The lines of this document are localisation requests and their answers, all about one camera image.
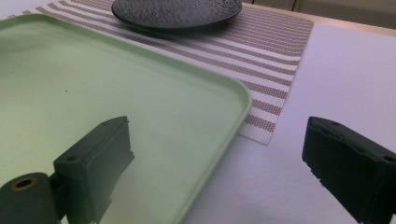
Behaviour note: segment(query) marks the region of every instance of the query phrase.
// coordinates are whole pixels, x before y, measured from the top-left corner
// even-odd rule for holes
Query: white table
[[[0,18],[49,2],[3,0]],[[395,96],[396,37],[316,23],[269,146],[237,136],[186,224],[356,223],[301,159],[306,122],[333,119],[396,151]]]

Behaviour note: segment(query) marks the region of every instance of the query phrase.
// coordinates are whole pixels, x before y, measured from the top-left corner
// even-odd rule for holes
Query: black plastic part
[[[58,223],[47,175],[22,175],[0,188],[0,223]]]
[[[303,160],[359,223],[390,223],[396,204],[396,154],[342,124],[311,117]]]
[[[71,189],[66,184],[62,184],[59,181],[56,173],[53,173],[49,177],[49,181],[52,187],[53,200],[55,201],[58,219],[62,220],[62,218],[66,216],[67,212],[69,211],[69,208],[72,206],[72,202],[69,197]]]
[[[128,119],[107,120],[54,162],[59,185],[70,189],[69,223],[99,223],[120,174],[134,159]]]

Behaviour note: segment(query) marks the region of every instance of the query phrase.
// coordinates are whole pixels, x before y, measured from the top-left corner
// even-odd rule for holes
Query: gray and white stripes
[[[267,145],[313,22],[244,7],[223,27],[142,35],[111,13],[112,0],[63,0],[24,11],[44,13],[102,31],[242,81],[253,107],[240,133]]]

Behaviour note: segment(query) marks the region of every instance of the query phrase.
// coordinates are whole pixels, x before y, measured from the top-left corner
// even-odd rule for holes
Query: screw hole
[[[23,191],[31,188],[35,183],[37,183],[37,178],[30,176],[15,182],[11,189],[14,191]]]
[[[77,156],[69,156],[66,159],[67,161],[76,161],[77,160]]]
[[[384,159],[385,159],[386,161],[396,162],[396,159],[394,159],[393,157],[390,157],[390,156],[384,156]]]

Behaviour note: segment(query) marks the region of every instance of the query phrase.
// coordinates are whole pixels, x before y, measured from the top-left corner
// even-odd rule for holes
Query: striped placemat
[[[113,16],[112,3],[63,0],[22,14],[48,14],[239,79],[253,97],[253,107],[240,133],[268,145],[313,28],[312,21],[243,7],[222,27],[143,35]]]

